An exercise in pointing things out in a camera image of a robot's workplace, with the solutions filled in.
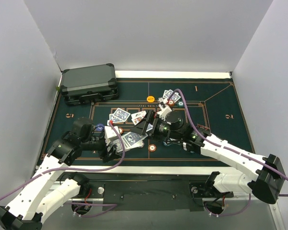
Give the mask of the ace of spades card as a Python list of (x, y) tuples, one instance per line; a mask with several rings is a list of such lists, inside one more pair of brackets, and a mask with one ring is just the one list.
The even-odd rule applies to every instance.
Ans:
[(132, 120), (136, 119), (136, 118), (143, 118), (146, 115), (146, 111), (140, 111), (134, 114), (131, 114), (132, 116)]

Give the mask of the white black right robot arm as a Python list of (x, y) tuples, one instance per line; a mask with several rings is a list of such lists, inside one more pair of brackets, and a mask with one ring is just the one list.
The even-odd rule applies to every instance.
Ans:
[(191, 153), (216, 159), (238, 170), (237, 173), (213, 172), (205, 183), (210, 196), (218, 193), (248, 193), (259, 200), (275, 204), (284, 184), (284, 169), (279, 157), (262, 156), (241, 150), (204, 129), (194, 130), (177, 112), (165, 117), (150, 110), (145, 115), (144, 127), (152, 125), (149, 138), (167, 145), (177, 144)]

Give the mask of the blue playing card deck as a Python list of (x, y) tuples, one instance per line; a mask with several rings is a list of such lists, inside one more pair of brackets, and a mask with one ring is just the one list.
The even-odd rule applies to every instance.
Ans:
[(122, 153), (122, 144), (121, 144), (120, 140), (117, 139), (117, 140), (113, 141), (112, 143), (113, 143), (113, 146), (116, 148), (116, 152), (118, 154), (121, 154)]

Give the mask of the orange red chip stack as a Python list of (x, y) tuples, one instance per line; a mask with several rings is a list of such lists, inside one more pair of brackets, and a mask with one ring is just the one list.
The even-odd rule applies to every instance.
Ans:
[(154, 152), (154, 151), (156, 151), (156, 145), (150, 144), (150, 145), (148, 146), (148, 149), (149, 149), (150, 152)]

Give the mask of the blue back playing card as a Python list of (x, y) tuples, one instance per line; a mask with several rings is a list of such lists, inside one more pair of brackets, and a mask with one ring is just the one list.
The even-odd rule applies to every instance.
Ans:
[(131, 114), (121, 108), (117, 108), (113, 115), (125, 122), (128, 120)]
[(172, 90), (165, 90), (163, 94), (163, 98), (169, 98), (172, 95)]
[(147, 138), (147, 134), (140, 135), (133, 132), (128, 132), (127, 134), (122, 136), (124, 146), (127, 150), (142, 147), (144, 144), (143, 140), (145, 138)]
[(146, 132), (150, 131), (153, 129), (153, 125), (152, 124), (148, 124)]
[(175, 93), (171, 96), (170, 100), (172, 100), (173, 102), (177, 102), (180, 98), (181, 98), (181, 96), (179, 95), (179, 93), (178, 93), (178, 92), (175, 92)]
[(111, 120), (113, 123), (123, 123), (124, 121), (113, 114), (109, 114), (109, 120)]

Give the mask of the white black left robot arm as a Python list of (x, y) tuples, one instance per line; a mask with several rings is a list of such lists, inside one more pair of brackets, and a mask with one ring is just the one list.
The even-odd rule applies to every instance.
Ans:
[(0, 206), (0, 226), (5, 230), (39, 230), (59, 207), (73, 197), (89, 192), (89, 180), (81, 169), (71, 165), (83, 151), (96, 151), (105, 161), (123, 160), (125, 152), (146, 138), (121, 136), (112, 123), (94, 136), (93, 121), (86, 117), (74, 121), (72, 129), (57, 139), (34, 176), (15, 189), (19, 194), (6, 206)]

